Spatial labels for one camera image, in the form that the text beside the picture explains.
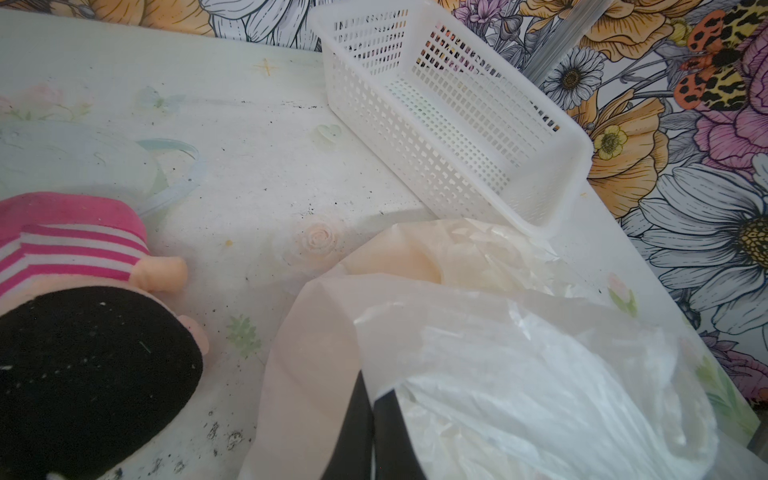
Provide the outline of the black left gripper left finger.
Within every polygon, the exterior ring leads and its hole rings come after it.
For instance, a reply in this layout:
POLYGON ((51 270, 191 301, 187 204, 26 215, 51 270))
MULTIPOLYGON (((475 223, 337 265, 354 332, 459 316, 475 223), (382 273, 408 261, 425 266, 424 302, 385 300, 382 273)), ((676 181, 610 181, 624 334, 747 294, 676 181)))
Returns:
POLYGON ((373 410, 362 372, 359 372, 335 448, 321 479, 369 480, 373 440, 373 410))

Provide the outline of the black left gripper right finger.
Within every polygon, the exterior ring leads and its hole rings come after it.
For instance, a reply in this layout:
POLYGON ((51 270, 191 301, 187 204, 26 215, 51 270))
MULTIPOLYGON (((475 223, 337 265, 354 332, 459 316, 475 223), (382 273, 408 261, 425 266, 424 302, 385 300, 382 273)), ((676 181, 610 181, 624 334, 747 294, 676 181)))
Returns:
POLYGON ((394 390, 373 408, 376 480, 426 480, 415 455, 394 390))

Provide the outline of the white plastic bag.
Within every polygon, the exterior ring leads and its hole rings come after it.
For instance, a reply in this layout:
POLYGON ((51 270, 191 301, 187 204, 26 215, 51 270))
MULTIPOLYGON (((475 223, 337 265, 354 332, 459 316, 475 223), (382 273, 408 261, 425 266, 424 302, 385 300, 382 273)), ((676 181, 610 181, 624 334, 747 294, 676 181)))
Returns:
POLYGON ((703 349, 604 303, 546 245, 398 224, 308 282, 272 345, 243 479, 321 479, 359 372, 426 479, 763 479, 703 349))

